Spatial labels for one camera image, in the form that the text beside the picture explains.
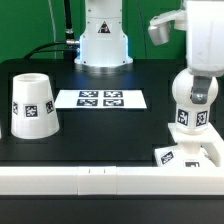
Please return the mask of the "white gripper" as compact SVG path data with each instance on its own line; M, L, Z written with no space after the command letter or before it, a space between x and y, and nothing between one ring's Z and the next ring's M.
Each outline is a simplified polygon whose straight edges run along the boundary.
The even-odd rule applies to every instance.
M211 77L224 75L224 0L182 0L179 10L154 16L148 27L154 45L169 41L171 21L186 32L187 67L195 75L191 101L208 104Z

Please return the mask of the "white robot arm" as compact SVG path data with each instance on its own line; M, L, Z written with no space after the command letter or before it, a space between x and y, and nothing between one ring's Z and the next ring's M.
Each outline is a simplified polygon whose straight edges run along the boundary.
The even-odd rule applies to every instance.
M97 71L131 64L122 30L122 0L85 0L85 8L86 27L75 63ZM182 0L180 9L153 17L148 33L155 45L162 45L172 28L186 32L192 102L205 104L211 79L224 75L224 0Z

